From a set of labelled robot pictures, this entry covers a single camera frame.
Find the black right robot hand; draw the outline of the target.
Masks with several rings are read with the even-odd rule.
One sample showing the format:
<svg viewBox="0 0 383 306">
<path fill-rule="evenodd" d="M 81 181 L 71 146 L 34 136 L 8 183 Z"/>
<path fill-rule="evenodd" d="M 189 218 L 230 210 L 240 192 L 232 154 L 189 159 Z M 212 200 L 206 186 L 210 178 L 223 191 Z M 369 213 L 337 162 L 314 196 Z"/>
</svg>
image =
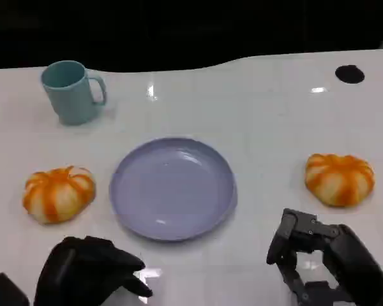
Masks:
<svg viewBox="0 0 383 306">
<path fill-rule="evenodd" d="M 303 282 L 297 254 L 322 253 L 322 262 L 338 286 Z M 383 270 L 359 237 L 344 224 L 324 224 L 316 215 L 286 208 L 269 246 L 266 262 L 277 265 L 298 305 L 383 305 Z"/>
</svg>

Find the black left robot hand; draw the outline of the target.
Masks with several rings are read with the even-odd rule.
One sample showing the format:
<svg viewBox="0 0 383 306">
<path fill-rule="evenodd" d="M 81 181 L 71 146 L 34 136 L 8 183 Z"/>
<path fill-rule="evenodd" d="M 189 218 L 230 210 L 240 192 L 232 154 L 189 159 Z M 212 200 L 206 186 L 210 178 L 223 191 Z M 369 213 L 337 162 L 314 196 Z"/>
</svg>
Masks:
<svg viewBox="0 0 383 306">
<path fill-rule="evenodd" d="M 145 267 L 110 240 L 66 237 L 42 268 L 33 304 L 101 305 L 119 288 L 149 298 L 153 291 L 134 275 Z"/>
</svg>

